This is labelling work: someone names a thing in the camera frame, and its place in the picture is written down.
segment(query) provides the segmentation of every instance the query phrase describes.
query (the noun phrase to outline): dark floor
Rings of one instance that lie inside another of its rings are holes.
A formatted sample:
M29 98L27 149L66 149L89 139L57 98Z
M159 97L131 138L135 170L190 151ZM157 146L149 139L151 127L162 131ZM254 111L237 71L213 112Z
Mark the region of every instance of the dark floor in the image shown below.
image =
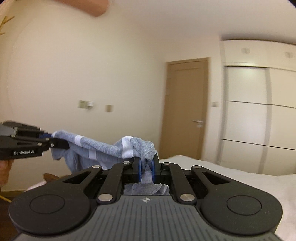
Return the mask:
M0 241L10 241L17 235L8 215L8 205L8 202L0 199Z

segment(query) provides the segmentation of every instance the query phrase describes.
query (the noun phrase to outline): skin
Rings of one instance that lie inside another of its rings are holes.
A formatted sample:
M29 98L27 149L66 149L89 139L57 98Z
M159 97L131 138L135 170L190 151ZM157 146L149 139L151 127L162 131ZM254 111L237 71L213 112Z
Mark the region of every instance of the skin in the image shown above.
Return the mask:
M0 161L0 186L3 186L8 181L9 171L14 160Z

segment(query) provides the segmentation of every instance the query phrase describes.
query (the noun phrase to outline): yellow cable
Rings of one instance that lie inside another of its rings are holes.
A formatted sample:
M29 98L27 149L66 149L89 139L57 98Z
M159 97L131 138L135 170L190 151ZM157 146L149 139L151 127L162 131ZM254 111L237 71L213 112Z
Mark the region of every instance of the yellow cable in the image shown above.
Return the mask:
M6 197L3 197L0 195L0 199L3 199L4 201L7 201L7 202L11 202L11 200L7 199Z

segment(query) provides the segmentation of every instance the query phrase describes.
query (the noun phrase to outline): white bed sheet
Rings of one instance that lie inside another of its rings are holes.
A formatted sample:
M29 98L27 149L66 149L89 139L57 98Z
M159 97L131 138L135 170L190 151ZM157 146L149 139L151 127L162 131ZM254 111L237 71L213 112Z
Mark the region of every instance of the white bed sheet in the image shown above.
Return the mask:
M176 163L182 169L187 170L190 170L193 165L200 165L275 196L283 207L283 217L276 230L276 235L283 241L296 241L296 174L275 177L248 173L186 156L174 156L160 160L160 162L166 161Z

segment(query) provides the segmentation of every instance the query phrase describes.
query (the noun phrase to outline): black horizontal strip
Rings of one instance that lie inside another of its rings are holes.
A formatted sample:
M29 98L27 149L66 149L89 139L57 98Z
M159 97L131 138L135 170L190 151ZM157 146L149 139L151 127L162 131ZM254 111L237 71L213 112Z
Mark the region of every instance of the black horizontal strip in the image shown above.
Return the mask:
M235 100L226 100L226 101L227 102L248 103L248 104L262 104L262 103L256 103L256 102L235 101ZM262 105L274 105L274 106L280 106L280 107L287 107L287 108L296 109L296 107L286 106L286 105L279 105L279 104L262 104Z
M228 139L221 139L221 140L224 140L224 141L234 141L234 140L228 140ZM296 149L291 149L291 148L278 147L278 146L269 146L269 145L261 145L261 144L257 144L257 143L250 143L250 142L244 142L244 141L234 141L234 142L240 142L240 143L252 144L252 145L257 145L257 146L274 147L274 148L287 149L287 150L296 150Z

